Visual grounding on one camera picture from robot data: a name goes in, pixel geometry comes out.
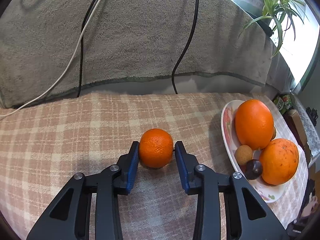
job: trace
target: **dark brown fruit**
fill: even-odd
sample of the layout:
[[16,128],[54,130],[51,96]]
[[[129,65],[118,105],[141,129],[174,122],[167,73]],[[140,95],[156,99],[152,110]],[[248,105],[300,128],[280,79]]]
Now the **dark brown fruit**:
[[246,171],[244,175],[247,179],[250,180],[259,178],[263,172],[261,162],[255,159],[248,161],[245,167]]

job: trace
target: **black cable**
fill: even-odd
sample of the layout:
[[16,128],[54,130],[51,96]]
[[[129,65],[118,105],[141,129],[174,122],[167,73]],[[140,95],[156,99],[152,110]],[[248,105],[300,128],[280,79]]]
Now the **black cable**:
[[[87,22],[87,19],[89,17],[89,13],[93,7],[93,5],[95,4],[96,0],[92,0],[88,10],[87,10],[87,13],[85,14],[84,16],[84,19],[83,19],[83,22],[82,22],[82,26],[81,26],[81,32],[83,31],[84,29],[84,26],[85,26],[85,23]],[[78,86],[78,94],[77,94],[77,98],[80,96],[80,93],[81,93],[81,86],[82,86],[82,69],[83,69],[83,37],[84,35],[82,36],[82,39],[81,39],[81,48],[80,48],[80,72],[79,72],[79,86]]]
[[189,45],[191,43],[191,40],[192,40],[192,37],[193,37],[193,33],[195,32],[195,28],[196,28],[196,24],[197,24],[197,19],[198,19],[198,10],[199,10],[199,0],[196,0],[196,6],[195,6],[195,15],[193,17],[193,23],[192,23],[192,28],[191,28],[191,32],[190,32],[190,35],[189,35],[189,39],[187,41],[187,44],[186,46],[184,47],[176,65],[174,66],[173,70],[172,70],[172,74],[171,74],[171,81],[172,81],[172,86],[173,86],[173,89],[174,89],[174,92],[176,94],[178,94],[177,92],[177,89],[176,89],[176,85],[174,84],[174,73],[176,72],[177,70],[177,67],[179,66],[184,54],[187,52],[188,48],[189,48]]

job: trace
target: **metal screw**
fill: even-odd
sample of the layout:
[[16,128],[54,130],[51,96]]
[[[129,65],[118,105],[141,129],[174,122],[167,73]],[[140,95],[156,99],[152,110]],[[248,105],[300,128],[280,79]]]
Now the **metal screw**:
[[196,166],[196,169],[198,171],[204,171],[205,170],[205,166],[203,164],[199,164],[199,165]]
[[78,173],[76,173],[73,177],[74,177],[75,179],[81,179],[82,176],[83,176],[83,174],[82,174],[81,172],[78,172]]
[[117,170],[119,170],[119,166],[118,165],[111,165],[110,166],[110,170],[111,171],[117,171]]
[[235,178],[235,179],[241,179],[242,178],[242,175],[241,175],[241,173],[239,173],[239,172],[235,172],[234,174],[232,174],[233,175],[233,177]]

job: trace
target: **floral pattern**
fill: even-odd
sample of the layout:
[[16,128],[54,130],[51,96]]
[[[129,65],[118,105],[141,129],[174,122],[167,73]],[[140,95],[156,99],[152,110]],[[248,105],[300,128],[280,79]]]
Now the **floral pattern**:
[[226,107],[223,112],[223,130],[224,136],[226,138],[227,144],[230,145],[230,137],[231,137],[231,118],[233,116],[233,109],[231,107]]
[[259,186],[254,186],[254,189],[259,193],[260,197],[262,197],[263,200],[269,201],[269,200],[274,200],[275,196],[268,194],[268,197],[259,189],[262,187]]

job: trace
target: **table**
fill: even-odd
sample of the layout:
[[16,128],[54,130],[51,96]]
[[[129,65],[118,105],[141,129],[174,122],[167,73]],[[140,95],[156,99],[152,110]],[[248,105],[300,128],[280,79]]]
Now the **table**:
[[[76,172],[98,173],[128,152],[132,141],[148,129],[169,132],[182,140],[216,172],[233,168],[222,140],[220,115],[235,99],[257,98],[271,110],[281,137],[296,140],[284,119],[265,96],[197,93],[180,95],[89,94],[22,109],[0,121],[0,210],[13,230],[25,239],[50,201]],[[0,110],[5,114],[11,110]],[[269,204],[282,225],[294,220],[304,196],[308,168],[300,161],[284,195]],[[130,195],[119,196],[124,239],[192,239],[196,196],[187,196],[174,159],[161,169],[139,165]],[[92,201],[92,214],[95,199]],[[221,238],[225,239],[223,197]],[[90,239],[94,239],[91,215]]]

